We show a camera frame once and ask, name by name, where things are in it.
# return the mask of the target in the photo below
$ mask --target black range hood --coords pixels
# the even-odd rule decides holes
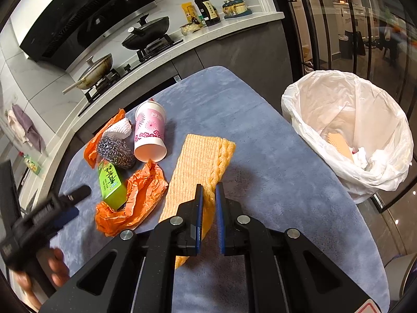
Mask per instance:
[[[35,61],[66,70],[121,24],[155,5],[154,0],[53,0],[20,48]]]

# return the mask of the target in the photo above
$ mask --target paper cup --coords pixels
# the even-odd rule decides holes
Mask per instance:
[[[137,108],[135,120],[135,157],[143,162],[161,161],[166,155],[164,108],[155,101],[145,101]]]

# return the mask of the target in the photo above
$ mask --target stove burner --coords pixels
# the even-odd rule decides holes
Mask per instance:
[[[139,58],[139,64],[136,67],[131,68],[129,64],[126,65],[124,67],[126,74],[124,74],[123,76],[120,76],[120,74],[115,69],[112,69],[110,73],[108,73],[103,79],[101,79],[99,82],[97,82],[94,85],[96,92],[93,95],[90,95],[90,91],[94,87],[91,87],[87,91],[87,93],[85,93],[85,97],[88,100],[88,104],[83,108],[83,110],[80,112],[78,116],[84,113],[99,97],[101,97],[101,95],[107,92],[122,77],[126,76],[127,74],[130,74],[131,72],[133,72],[136,68],[139,68],[145,62],[149,61],[150,59],[153,59],[157,55],[166,51],[168,48],[171,48],[172,46],[175,46],[176,44],[181,43],[182,41],[183,40],[174,42],[170,38],[169,35],[165,34],[162,39],[158,39],[154,41],[153,43],[150,43],[149,45],[147,45],[146,48],[138,50],[136,53]]]

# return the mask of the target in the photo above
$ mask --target red and white sticker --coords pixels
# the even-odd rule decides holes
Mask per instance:
[[[355,313],[381,313],[381,311],[375,302],[369,299]]]

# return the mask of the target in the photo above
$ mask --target yellow sponge cloth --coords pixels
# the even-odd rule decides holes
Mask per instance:
[[[349,146],[346,143],[346,140],[343,138],[343,135],[339,133],[329,133],[327,135],[327,142],[336,147],[337,151],[347,157],[348,159],[352,160],[352,152],[350,151]]]
[[[165,206],[159,221],[177,213],[178,205],[194,199],[195,186],[204,188],[203,227],[204,238],[213,223],[216,212],[214,191],[229,165],[236,144],[222,138],[188,134],[166,194]],[[187,257],[177,257],[175,267]]]

